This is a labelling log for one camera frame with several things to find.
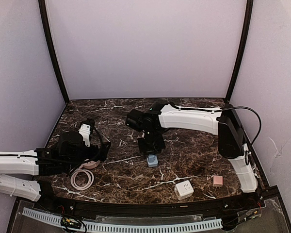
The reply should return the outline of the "pink round socket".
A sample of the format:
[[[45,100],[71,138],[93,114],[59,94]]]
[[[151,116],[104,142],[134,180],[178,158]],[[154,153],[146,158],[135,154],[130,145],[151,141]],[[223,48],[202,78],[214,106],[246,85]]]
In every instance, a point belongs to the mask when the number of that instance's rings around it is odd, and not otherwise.
[[[82,164],[82,167],[85,169],[94,169],[100,164],[100,161],[89,161],[87,163]]]

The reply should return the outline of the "white cube socket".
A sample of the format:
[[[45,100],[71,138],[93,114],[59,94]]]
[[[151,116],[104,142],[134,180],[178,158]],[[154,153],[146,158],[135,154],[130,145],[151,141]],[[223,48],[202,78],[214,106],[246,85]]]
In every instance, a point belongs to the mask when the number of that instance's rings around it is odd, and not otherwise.
[[[184,200],[193,195],[194,189],[189,180],[177,183],[174,191],[178,200]]]

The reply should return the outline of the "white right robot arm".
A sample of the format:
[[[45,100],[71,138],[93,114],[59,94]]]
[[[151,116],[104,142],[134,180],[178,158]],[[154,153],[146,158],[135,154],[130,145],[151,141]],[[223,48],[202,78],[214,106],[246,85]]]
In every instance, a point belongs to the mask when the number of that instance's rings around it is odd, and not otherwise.
[[[253,193],[258,178],[250,162],[252,144],[245,138],[244,128],[236,113],[237,107],[226,104],[224,108],[190,108],[155,103],[146,112],[131,110],[125,125],[142,132],[138,138],[143,155],[156,155],[165,149],[163,133],[168,129],[202,131],[218,136],[219,154],[232,164],[243,193]]]

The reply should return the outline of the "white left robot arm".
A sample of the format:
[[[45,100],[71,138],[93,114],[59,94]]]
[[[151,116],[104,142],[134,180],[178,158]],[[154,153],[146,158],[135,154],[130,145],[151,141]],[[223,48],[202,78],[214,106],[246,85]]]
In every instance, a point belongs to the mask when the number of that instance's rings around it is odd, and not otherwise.
[[[31,201],[38,201],[42,196],[53,196],[50,183],[23,180],[15,175],[69,175],[84,163],[105,161],[111,143],[91,145],[87,143],[90,137],[90,134],[66,132],[50,148],[22,152],[0,151],[0,193]]]

